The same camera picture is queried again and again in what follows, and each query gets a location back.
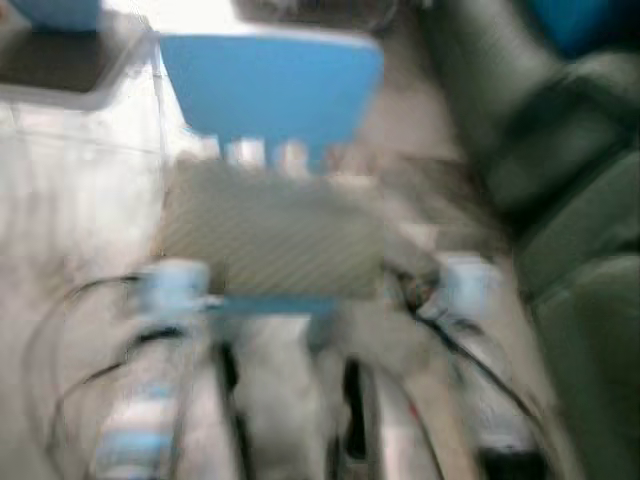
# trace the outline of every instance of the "seat cushion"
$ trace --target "seat cushion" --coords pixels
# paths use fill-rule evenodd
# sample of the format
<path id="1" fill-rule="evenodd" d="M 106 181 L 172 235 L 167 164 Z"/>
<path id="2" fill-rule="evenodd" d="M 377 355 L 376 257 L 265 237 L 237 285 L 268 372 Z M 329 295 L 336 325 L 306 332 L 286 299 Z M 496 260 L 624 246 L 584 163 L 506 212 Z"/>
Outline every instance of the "seat cushion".
<path id="1" fill-rule="evenodd" d="M 568 58 L 638 35 L 640 3 L 635 0 L 531 0 L 531 6 Z"/>
<path id="2" fill-rule="evenodd" d="M 517 248 L 522 288 L 534 298 L 590 260 L 638 251 L 640 154 L 614 158 L 593 175 Z"/>
<path id="3" fill-rule="evenodd" d="M 636 480 L 640 257 L 589 264 L 533 305 L 545 361 L 589 480 Z"/>
<path id="4" fill-rule="evenodd" d="M 553 103 L 558 102 L 543 106 L 552 110 Z M 482 172 L 494 204 L 514 226 L 527 220 L 523 212 L 535 210 L 628 143 L 628 132 L 593 102 L 567 95 L 561 103 L 556 116 L 530 126 L 527 135 L 501 149 Z"/>
<path id="5" fill-rule="evenodd" d="M 535 103 L 538 92 L 560 81 L 564 67 L 519 7 L 512 0 L 456 0 L 435 2 L 422 13 L 425 30 L 450 39 L 429 42 L 434 60 L 442 64 L 450 55 L 459 57 L 443 78 L 450 98 L 469 98 L 466 103 L 481 113 L 481 123 L 499 136 Z"/>
<path id="6" fill-rule="evenodd" d="M 640 120 L 640 48 L 601 50 L 586 55 L 569 66 L 567 83 L 637 129 Z"/>

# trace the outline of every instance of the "blue panel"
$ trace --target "blue panel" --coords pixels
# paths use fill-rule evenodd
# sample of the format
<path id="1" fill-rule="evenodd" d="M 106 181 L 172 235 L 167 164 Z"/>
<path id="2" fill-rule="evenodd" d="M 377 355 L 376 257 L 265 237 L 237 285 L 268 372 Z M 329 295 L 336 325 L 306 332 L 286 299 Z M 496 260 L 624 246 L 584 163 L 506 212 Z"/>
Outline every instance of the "blue panel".
<path id="1" fill-rule="evenodd" d="M 182 113 L 221 145 L 241 137 L 305 142 L 312 170 L 332 144 L 352 139 L 382 72 L 364 42 L 274 35 L 175 35 L 162 55 Z"/>
<path id="2" fill-rule="evenodd" d="M 35 28 L 92 32 L 98 28 L 101 0 L 9 0 Z"/>

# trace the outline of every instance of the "wire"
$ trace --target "wire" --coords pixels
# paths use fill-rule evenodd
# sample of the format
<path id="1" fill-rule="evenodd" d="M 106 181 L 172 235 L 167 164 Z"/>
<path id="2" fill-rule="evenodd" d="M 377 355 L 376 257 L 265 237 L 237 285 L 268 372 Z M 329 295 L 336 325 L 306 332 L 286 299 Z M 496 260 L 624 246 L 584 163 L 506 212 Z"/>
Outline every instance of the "wire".
<path id="1" fill-rule="evenodd" d="M 63 479 L 64 475 L 62 472 L 62 468 L 61 466 L 58 464 L 57 459 L 55 458 L 54 455 L 51 454 L 51 452 L 47 449 L 47 443 L 45 443 L 44 445 L 42 444 L 42 440 L 44 435 L 43 432 L 41 431 L 41 427 L 39 426 L 40 423 L 40 418 L 39 418 L 39 414 L 38 414 L 38 408 L 37 408 L 37 402 L 36 399 L 34 398 L 33 395 L 33 391 L 31 389 L 31 385 L 29 382 L 30 379 L 30 374 L 31 374 L 31 370 L 33 368 L 32 365 L 32 353 L 34 351 L 36 351 L 36 347 L 38 346 L 38 342 L 41 340 L 41 338 L 44 336 L 45 332 L 47 331 L 47 328 L 52 328 L 52 327 L 56 327 L 60 324 L 60 326 L 64 325 L 64 322 L 66 321 L 67 317 L 66 316 L 60 316 L 60 317 L 56 317 L 56 315 L 58 314 L 59 310 L 62 308 L 62 306 L 64 306 L 65 304 L 69 303 L 69 302 L 75 302 L 77 300 L 79 300 L 84 294 L 94 290 L 95 288 L 98 288 L 100 286 L 104 286 L 104 285 L 108 285 L 108 284 L 113 284 L 113 283 L 131 283 L 133 281 L 136 281 L 139 279 L 138 275 L 126 275 L 126 276 L 121 276 L 121 277 L 108 277 L 108 278 L 102 278 L 102 279 L 97 279 L 94 281 L 91 281 L 89 283 L 86 283 L 84 285 L 81 285 L 80 287 L 74 288 L 68 292 L 66 292 L 58 301 L 56 301 L 53 306 L 49 309 L 49 311 L 44 315 L 44 317 L 38 322 L 38 324 L 36 325 L 33 333 L 31 334 L 31 336 L 29 337 L 27 344 L 25 345 L 25 349 L 24 349 L 24 353 L 22 356 L 22 370 L 23 370 L 23 374 L 24 374 L 24 378 L 26 379 L 26 381 L 24 381 L 22 383 L 22 396 L 24 399 L 24 405 L 25 405 L 25 416 L 27 418 L 27 424 L 28 424 L 28 428 L 29 428 L 29 432 L 30 432 L 30 436 L 32 441 L 34 441 L 34 443 L 36 444 L 36 446 L 39 446 L 41 448 L 41 450 L 45 453 L 45 456 L 47 458 L 47 460 L 49 461 L 49 463 L 51 464 L 51 466 L 53 467 L 56 475 L 60 478 Z M 55 368 L 57 366 L 57 352 L 58 352 L 58 344 L 59 344 L 59 340 L 60 340 L 60 334 L 62 333 L 62 330 L 59 330 L 59 336 L 56 338 L 56 344 L 55 344 L 55 349 L 54 349 L 54 353 L 56 354 L 56 358 L 54 359 L 54 361 L 49 361 L 49 365 L 50 367 L 52 367 L 52 375 L 50 376 L 51 380 L 53 381 L 54 385 L 54 389 L 55 391 L 55 398 L 59 399 L 60 395 L 58 395 L 58 382 L 57 382 L 57 368 Z M 100 374 L 102 373 L 103 375 L 105 375 L 106 373 L 103 371 L 99 371 L 96 372 L 96 374 Z M 45 440 L 45 442 L 47 442 L 49 440 L 49 436 L 47 435 L 46 437 L 47 440 Z"/>
<path id="2" fill-rule="evenodd" d="M 551 442 L 540 417 L 533 412 L 529 405 L 511 386 L 507 384 L 507 382 L 500 378 L 500 376 L 496 374 L 487 364 L 485 364 L 476 355 L 469 351 L 464 345 L 458 342 L 442 327 L 442 325 L 439 323 L 439 320 L 447 315 L 446 310 L 438 312 L 435 318 L 426 318 L 419 313 L 420 308 L 424 304 L 426 304 L 428 298 L 426 299 L 426 301 L 424 301 L 424 298 L 420 298 L 420 296 L 418 296 L 418 298 L 423 301 L 423 303 L 418 303 L 416 302 L 416 297 L 412 296 L 406 288 L 407 285 L 418 285 L 420 282 L 419 277 L 413 276 L 406 272 L 402 272 L 398 268 L 387 264 L 383 265 L 383 269 L 393 274 L 397 278 L 401 286 L 400 291 L 402 293 L 404 306 L 411 314 L 413 319 L 417 323 L 429 328 L 450 353 L 460 356 L 463 360 L 477 367 L 491 383 L 493 383 L 504 395 L 506 395 L 507 398 L 509 398 L 509 400 L 511 400 L 521 411 L 527 421 L 529 421 L 529 423 L 534 427 L 542 442 L 542 444 L 540 445 L 541 448 L 545 451 L 547 456 L 551 456 L 553 449 L 550 448 Z M 430 291 L 433 293 L 433 284 L 430 283 L 428 286 L 430 288 Z M 486 336 L 486 333 L 484 333 L 484 331 L 479 326 L 474 325 L 474 327 L 480 333 Z"/>
<path id="3" fill-rule="evenodd" d="M 56 472 L 60 479 L 64 479 L 64 474 L 62 472 L 62 469 L 58 465 L 57 459 L 55 457 L 55 449 L 57 447 L 56 442 L 58 438 L 59 425 L 60 423 L 64 424 L 64 406 L 66 401 L 69 400 L 69 398 L 75 393 L 77 393 L 81 388 L 89 386 L 93 382 L 98 381 L 101 378 L 109 375 L 110 373 L 113 373 L 119 370 L 120 368 L 126 366 L 131 359 L 131 354 L 136 353 L 144 345 L 150 342 L 158 341 L 158 340 L 178 339 L 178 338 L 183 338 L 185 336 L 186 336 L 185 331 L 177 329 L 175 327 L 162 327 L 159 329 L 151 328 L 148 331 L 142 332 L 133 341 L 129 343 L 127 348 L 124 349 L 123 353 L 120 355 L 119 360 L 77 381 L 73 385 L 69 386 L 62 393 L 62 395 L 58 397 L 58 399 L 56 400 L 54 412 L 53 412 L 53 415 L 51 416 L 51 421 L 49 424 L 49 429 L 48 429 L 49 433 L 48 433 L 47 442 L 45 445 L 45 454 L 50 460 L 50 463 L 56 469 Z M 191 389 L 189 388 L 189 383 L 191 381 L 190 379 L 191 379 L 191 376 L 188 377 L 188 380 L 184 382 L 183 386 L 181 387 L 180 402 L 178 405 L 178 417 L 176 421 L 176 426 L 177 428 L 179 428 L 180 432 L 182 431 L 182 419 L 186 415 L 185 399 L 188 399 L 188 393 L 191 391 Z M 172 447 L 172 452 L 179 452 L 179 451 L 180 451 L 179 445 L 174 444 L 174 446 Z M 177 461 L 177 458 L 178 458 L 178 453 L 172 453 L 172 464 L 171 464 L 172 471 L 175 469 L 173 465 L 175 461 Z M 92 477 L 88 468 L 89 462 L 87 462 L 86 459 L 84 459 L 84 461 L 87 464 L 87 468 L 85 468 L 85 473 L 83 475 L 83 478 L 85 480 L 90 480 Z"/>

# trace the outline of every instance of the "blue plastic part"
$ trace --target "blue plastic part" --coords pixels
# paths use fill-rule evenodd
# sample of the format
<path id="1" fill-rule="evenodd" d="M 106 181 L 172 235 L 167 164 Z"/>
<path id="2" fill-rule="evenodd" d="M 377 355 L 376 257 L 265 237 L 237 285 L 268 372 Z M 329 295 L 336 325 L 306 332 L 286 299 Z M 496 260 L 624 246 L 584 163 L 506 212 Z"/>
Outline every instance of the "blue plastic part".
<path id="1" fill-rule="evenodd" d="M 163 449 L 171 448 L 173 436 L 154 432 L 136 432 L 122 430 L 105 435 L 100 445 L 100 453 L 112 451 L 129 452 L 131 455 L 140 453 L 155 454 Z"/>
<path id="2" fill-rule="evenodd" d="M 40 30 L 95 32 L 101 0 L 9 0 L 31 25 Z"/>
<path id="3" fill-rule="evenodd" d="M 143 393 L 149 399 L 153 400 L 169 400 L 175 395 L 175 391 L 172 387 L 161 384 L 150 385 Z"/>
<path id="4" fill-rule="evenodd" d="M 198 313 L 209 288 L 209 268 L 204 263 L 165 260 L 142 276 L 142 309 L 159 324 L 184 326 L 185 318 Z"/>
<path id="5" fill-rule="evenodd" d="M 304 142 L 324 173 L 328 147 L 351 141 L 381 78 L 383 56 L 361 39 L 270 32 L 165 35 L 160 46 L 187 124 L 218 137 Z"/>

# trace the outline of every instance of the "tiled floor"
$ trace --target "tiled floor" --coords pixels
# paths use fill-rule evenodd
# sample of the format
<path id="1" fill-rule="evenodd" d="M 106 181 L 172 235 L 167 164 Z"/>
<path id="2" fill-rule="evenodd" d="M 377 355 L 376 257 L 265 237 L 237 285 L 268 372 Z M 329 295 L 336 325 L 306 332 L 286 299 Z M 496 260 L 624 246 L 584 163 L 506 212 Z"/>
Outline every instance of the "tiled floor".
<path id="1" fill-rule="evenodd" d="M 166 3 L 153 2 L 152 10 L 145 3 L 138 2 L 139 8 L 161 24 Z M 566 478 L 578 479 L 557 434 L 553 395 L 515 293 L 508 243 L 473 187 L 419 45 L 411 19 L 402 16 L 383 40 L 384 83 L 344 169 L 366 165 L 379 186 L 376 205 L 388 228 L 413 241 L 389 255 L 415 267 L 425 252 L 474 251 L 502 268 L 504 288 L 492 301 L 487 329 L 504 344 L 518 385 L 528 395 L 535 392 L 550 419 Z M 150 121 L 156 99 L 150 72 L 131 73 L 114 105 L 94 114 L 0 104 L 0 471 L 7 478 L 51 478 L 27 433 L 20 397 L 20 359 L 36 321 L 70 284 L 126 271 L 150 245 L 161 205 L 159 131 Z M 170 97 L 169 92 L 168 124 L 176 126 L 180 119 Z M 170 149 L 180 148 L 176 142 Z M 122 329 L 108 323 L 108 300 L 91 302 L 74 316 L 61 349 L 71 352 L 63 360 L 65 378 L 104 363 L 111 340 L 120 338 Z M 474 478 L 441 349 L 382 302 L 350 311 L 341 350 L 402 376 L 426 418 L 447 478 Z"/>

